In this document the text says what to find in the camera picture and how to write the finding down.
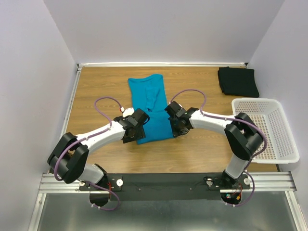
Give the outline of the blue t shirt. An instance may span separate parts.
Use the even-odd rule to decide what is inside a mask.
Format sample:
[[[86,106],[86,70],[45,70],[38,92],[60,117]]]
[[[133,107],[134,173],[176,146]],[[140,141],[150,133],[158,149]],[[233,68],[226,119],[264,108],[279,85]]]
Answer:
[[[145,138],[138,140],[137,144],[172,139],[169,115],[165,111],[167,98],[163,76],[153,74],[145,78],[129,78],[128,85],[133,108],[142,109],[150,118],[143,126]]]

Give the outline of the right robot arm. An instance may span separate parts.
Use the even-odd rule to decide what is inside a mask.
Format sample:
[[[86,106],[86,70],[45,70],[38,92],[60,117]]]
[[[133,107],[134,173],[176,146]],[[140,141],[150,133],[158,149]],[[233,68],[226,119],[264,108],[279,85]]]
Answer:
[[[206,113],[202,109],[185,110],[176,101],[166,108],[174,137],[187,134],[191,129],[199,128],[224,134],[233,153],[221,176],[216,181],[227,189],[239,183],[239,178],[252,161],[253,155],[262,145],[266,145],[266,137],[245,113],[223,116]]]

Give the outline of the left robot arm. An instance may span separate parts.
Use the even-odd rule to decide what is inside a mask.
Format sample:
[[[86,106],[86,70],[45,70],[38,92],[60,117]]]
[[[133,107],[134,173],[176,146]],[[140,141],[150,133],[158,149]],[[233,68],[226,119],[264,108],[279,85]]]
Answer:
[[[128,143],[145,138],[143,126],[149,120],[150,117],[138,108],[96,130],[76,136],[68,132],[60,138],[47,163],[57,178],[67,184],[88,181],[94,189],[102,190],[107,183],[107,173],[97,164],[87,164],[89,154],[115,141]]]

